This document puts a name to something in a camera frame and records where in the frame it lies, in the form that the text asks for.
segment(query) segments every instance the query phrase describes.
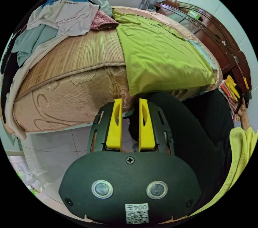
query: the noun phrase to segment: mattress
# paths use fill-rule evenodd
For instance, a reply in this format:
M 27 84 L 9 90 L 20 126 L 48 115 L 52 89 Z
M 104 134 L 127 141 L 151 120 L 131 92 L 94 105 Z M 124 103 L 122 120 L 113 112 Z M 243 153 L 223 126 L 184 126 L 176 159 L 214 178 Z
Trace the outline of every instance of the mattress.
M 120 6 L 115 10 L 153 18 L 183 37 L 200 42 L 185 27 L 162 14 Z M 215 83 L 205 87 L 210 91 L 221 84 L 222 71 L 212 53 L 203 47 L 218 69 L 213 71 Z M 203 87 L 170 93 L 183 100 L 200 88 Z M 128 112 L 134 97 L 129 95 L 116 29 L 91 30 L 85 36 L 66 38 L 29 71 L 16 96 L 13 114 L 26 132 L 62 130 L 90 124 L 101 106 L 117 98 L 122 98 L 123 113 Z

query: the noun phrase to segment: bamboo mat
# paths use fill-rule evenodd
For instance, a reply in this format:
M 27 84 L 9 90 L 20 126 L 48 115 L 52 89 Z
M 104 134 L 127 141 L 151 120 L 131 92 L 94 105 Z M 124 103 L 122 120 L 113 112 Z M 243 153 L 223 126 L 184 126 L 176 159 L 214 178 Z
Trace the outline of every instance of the bamboo mat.
M 91 30 L 86 35 L 68 37 L 29 71 L 16 100 L 55 80 L 104 66 L 125 66 L 116 29 Z

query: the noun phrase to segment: yellow cloth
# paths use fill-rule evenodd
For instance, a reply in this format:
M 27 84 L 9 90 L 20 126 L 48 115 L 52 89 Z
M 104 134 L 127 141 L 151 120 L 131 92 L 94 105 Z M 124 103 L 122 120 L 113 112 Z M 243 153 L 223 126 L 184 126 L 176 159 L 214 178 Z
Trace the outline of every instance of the yellow cloth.
M 230 75 L 228 75 L 227 79 L 225 80 L 225 85 L 227 86 L 227 88 L 229 89 L 232 97 L 238 101 L 238 99 L 240 98 L 237 90 L 236 90 L 236 83 L 234 82 L 234 80 L 232 79 L 232 77 Z
M 131 96 L 214 84 L 204 56 L 173 28 L 136 14 L 113 12 Z
M 198 214 L 199 212 L 206 210 L 207 208 L 214 205 L 219 199 L 221 199 L 226 192 L 235 184 L 241 173 L 245 169 L 255 145 L 258 140 L 257 133 L 249 128 L 246 132 L 242 128 L 233 128 L 230 132 L 230 145 L 232 151 L 232 163 L 228 173 L 228 176 L 215 197 L 207 203 L 205 206 L 194 212 L 192 215 Z
M 250 90 L 245 77 L 244 77 L 244 81 L 245 81 L 245 86 L 247 87 L 248 90 Z

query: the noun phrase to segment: screw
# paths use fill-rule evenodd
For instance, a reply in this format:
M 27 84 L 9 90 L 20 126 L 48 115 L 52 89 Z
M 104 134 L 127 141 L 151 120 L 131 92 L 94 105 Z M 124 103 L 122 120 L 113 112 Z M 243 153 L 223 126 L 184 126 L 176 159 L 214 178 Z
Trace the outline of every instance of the screw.
M 67 205 L 69 205 L 69 206 L 72 206 L 72 205 L 73 205 L 72 200 L 71 200 L 71 199 L 69 199 L 69 198 L 66 198 L 64 201 L 65 201 L 65 202 L 66 202 L 66 204 L 67 204 Z
M 189 201 L 186 203 L 185 206 L 188 208 L 188 207 L 190 207 L 190 206 L 193 204 L 193 202 L 194 202 L 194 200 L 191 199 L 191 200 L 189 200 Z
M 126 162 L 127 162 L 128 164 L 133 164 L 133 163 L 134 163 L 134 158 L 131 157 L 131 156 L 129 156 L 129 157 L 126 158 Z

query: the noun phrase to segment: person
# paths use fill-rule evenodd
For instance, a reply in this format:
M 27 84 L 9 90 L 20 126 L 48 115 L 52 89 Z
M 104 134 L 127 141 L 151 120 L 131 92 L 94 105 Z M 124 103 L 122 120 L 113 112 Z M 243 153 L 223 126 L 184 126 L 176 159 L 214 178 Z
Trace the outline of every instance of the person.
M 242 128 L 235 128 L 229 104 L 218 90 L 183 102 L 164 92 L 142 98 L 162 109 L 172 132 L 175 156 L 185 161 L 197 177 L 201 197 L 186 217 L 200 213 L 231 188 L 254 150 L 258 132 L 255 134 L 250 127 L 245 100 L 237 112 Z M 236 110 L 236 101 L 231 99 L 230 105 Z M 128 130 L 138 141 L 139 103 L 129 117 Z

